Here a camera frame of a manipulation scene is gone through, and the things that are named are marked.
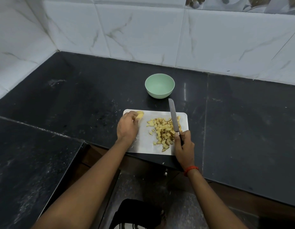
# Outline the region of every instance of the red thread wristband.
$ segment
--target red thread wristband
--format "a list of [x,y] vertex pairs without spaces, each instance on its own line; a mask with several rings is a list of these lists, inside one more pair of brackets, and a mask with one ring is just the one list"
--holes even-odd
[[185,169],[185,171],[184,171],[184,176],[185,176],[185,177],[188,177],[187,173],[188,173],[191,169],[197,169],[197,170],[199,170],[199,168],[198,168],[197,166],[195,166],[195,165],[189,166],[189,167],[188,167],[187,169]]

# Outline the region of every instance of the green bowl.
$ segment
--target green bowl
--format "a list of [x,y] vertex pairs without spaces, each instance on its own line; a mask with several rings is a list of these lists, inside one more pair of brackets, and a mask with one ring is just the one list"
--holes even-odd
[[172,77],[166,74],[154,74],[145,81],[145,88],[148,94],[156,99],[168,97],[175,87]]

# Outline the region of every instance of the bowl rim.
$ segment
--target bowl rim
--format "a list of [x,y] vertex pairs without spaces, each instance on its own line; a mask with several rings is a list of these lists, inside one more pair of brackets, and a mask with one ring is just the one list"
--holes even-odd
[[[171,80],[173,80],[173,84],[174,84],[174,85],[173,85],[173,88],[172,88],[169,92],[166,92],[166,93],[163,93],[163,94],[154,94],[153,92],[151,92],[151,91],[147,88],[147,85],[146,85],[146,84],[147,84],[147,80],[148,80],[150,77],[154,76],[154,75],[165,75],[165,76],[167,76],[167,77],[170,77]],[[155,74],[152,74],[152,75],[150,75],[149,77],[147,77],[147,79],[145,80],[144,85],[145,85],[145,89],[146,89],[147,91],[149,91],[150,93],[152,93],[153,95],[166,95],[166,94],[172,92],[173,89],[175,88],[175,81],[174,81],[174,79],[173,79],[171,76],[169,76],[169,75],[167,75],[167,74],[164,74],[164,73],[155,73]]]

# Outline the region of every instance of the person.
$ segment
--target person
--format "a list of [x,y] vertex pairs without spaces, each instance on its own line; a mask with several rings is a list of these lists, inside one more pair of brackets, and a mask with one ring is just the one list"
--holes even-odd
[[[136,116],[136,112],[130,111],[121,117],[117,127],[118,139],[112,148],[45,211],[32,229],[90,228],[123,156],[136,138]],[[187,171],[209,228],[247,228],[216,195],[198,169],[188,170],[195,167],[194,143],[190,131],[182,132],[181,138],[183,146],[180,137],[175,134],[175,155],[181,167]]]

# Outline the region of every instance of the printed picture on tile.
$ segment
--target printed picture on tile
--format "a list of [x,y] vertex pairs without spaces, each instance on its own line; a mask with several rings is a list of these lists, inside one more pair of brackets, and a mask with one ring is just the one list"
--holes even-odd
[[186,0],[186,8],[295,15],[295,0]]

